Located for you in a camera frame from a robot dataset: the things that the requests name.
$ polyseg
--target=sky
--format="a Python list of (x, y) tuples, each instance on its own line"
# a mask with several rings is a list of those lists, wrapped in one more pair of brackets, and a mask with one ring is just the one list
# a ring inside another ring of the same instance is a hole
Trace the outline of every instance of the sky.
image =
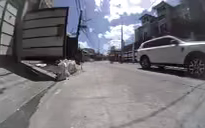
[[(155, 15), (152, 7), (166, 1), (172, 6), (179, 0), (79, 0), (83, 10), (83, 22), (87, 28), (80, 33), (82, 48), (93, 48), (107, 53), (111, 46), (121, 47), (121, 24), (125, 45), (134, 42), (134, 29), (141, 26), (140, 16), (145, 13)], [(69, 7), (69, 33), (75, 33), (79, 11), (75, 0), (54, 0), (55, 7)]]

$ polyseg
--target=tire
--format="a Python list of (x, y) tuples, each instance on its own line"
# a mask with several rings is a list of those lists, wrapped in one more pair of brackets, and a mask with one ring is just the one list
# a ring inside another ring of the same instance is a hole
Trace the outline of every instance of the tire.
[(205, 58), (201, 56), (191, 56), (186, 61), (187, 73), (195, 78), (205, 76)]
[(140, 60), (140, 65), (142, 66), (142, 69), (149, 69), (151, 67), (151, 63), (148, 57), (142, 57)]

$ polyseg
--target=parked car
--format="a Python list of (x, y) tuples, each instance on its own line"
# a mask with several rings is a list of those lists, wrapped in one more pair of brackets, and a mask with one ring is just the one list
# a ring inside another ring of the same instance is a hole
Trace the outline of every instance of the parked car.
[(183, 41), (174, 36), (164, 36), (144, 42), (138, 49), (137, 60), (143, 69), (151, 65), (160, 68), (179, 66), (189, 75), (205, 75), (205, 41)]

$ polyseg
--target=street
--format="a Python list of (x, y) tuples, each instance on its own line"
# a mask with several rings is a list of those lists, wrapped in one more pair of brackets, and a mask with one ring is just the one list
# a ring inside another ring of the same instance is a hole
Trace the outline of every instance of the street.
[(205, 80), (84, 63), (41, 99), (29, 128), (205, 128)]

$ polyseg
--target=gate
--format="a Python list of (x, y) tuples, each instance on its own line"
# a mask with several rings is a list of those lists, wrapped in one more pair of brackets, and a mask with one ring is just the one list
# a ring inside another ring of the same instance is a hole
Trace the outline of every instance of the gate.
[(64, 58), (68, 7), (47, 8), (25, 15), (22, 58)]

